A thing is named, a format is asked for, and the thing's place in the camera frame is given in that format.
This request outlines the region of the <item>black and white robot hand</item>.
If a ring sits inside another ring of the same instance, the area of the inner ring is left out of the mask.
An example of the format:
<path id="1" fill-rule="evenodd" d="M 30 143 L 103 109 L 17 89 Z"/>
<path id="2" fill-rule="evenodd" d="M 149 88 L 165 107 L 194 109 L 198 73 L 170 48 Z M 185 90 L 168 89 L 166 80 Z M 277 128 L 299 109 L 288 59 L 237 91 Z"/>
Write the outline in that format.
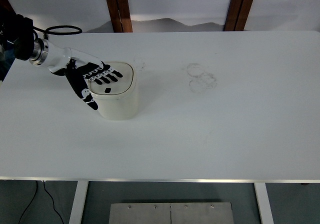
<path id="1" fill-rule="evenodd" d="M 98 85 L 118 82 L 123 74 L 98 57 L 69 47 L 58 47 L 46 39 L 37 38 L 30 63 L 46 67 L 56 76 L 65 76 L 75 94 L 93 110 L 98 110 L 88 88 L 88 81 Z"/>

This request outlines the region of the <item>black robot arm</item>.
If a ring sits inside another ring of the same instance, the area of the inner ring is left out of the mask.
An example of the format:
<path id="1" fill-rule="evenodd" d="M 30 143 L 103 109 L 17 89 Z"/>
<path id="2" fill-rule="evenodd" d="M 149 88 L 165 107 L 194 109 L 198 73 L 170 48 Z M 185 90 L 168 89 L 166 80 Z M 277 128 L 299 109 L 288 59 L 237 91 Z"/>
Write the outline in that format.
<path id="1" fill-rule="evenodd" d="M 5 59 L 7 43 L 14 46 L 14 56 L 26 61 L 34 51 L 33 20 L 0 8 L 0 60 Z"/>

